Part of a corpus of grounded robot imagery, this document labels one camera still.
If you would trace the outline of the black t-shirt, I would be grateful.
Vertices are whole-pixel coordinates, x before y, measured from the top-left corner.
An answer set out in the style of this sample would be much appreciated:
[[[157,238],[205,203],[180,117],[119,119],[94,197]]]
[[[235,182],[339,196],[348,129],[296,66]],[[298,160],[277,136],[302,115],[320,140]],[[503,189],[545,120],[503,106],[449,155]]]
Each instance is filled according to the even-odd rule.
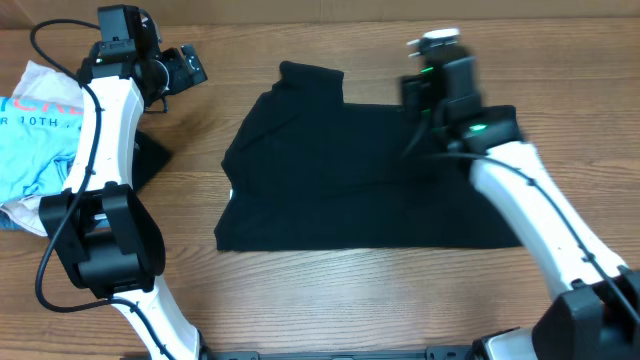
[[[222,161],[232,193],[219,250],[518,245],[467,162],[437,159],[399,107],[346,102],[338,70],[284,61],[279,71]]]

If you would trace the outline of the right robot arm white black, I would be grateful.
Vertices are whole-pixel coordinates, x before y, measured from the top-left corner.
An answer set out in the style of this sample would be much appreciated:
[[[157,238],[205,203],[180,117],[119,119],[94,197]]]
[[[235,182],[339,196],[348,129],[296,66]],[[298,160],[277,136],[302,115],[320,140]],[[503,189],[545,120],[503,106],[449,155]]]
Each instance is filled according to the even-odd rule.
[[[538,265],[551,305],[530,329],[487,335],[469,346],[427,349],[428,359],[636,359],[639,273],[589,228],[556,186],[536,147],[520,131],[514,107],[485,107],[474,57],[456,28],[408,43],[423,59],[401,79],[401,101],[424,134],[441,145],[437,159],[469,162],[471,185],[487,198]]]

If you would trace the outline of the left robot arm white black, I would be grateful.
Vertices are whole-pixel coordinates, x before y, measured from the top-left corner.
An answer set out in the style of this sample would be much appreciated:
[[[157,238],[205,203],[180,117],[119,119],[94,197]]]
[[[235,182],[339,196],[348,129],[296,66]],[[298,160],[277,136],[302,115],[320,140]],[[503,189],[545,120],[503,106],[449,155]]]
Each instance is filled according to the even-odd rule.
[[[62,191],[40,205],[50,243],[37,270],[36,297],[58,313],[116,308],[151,359],[208,359],[201,332],[164,279],[160,229],[132,187],[141,115],[153,102],[204,82],[199,58],[190,44],[161,51],[134,40],[99,42],[74,78],[85,105],[80,141]],[[94,301],[62,306],[46,299],[43,280],[52,255]]]

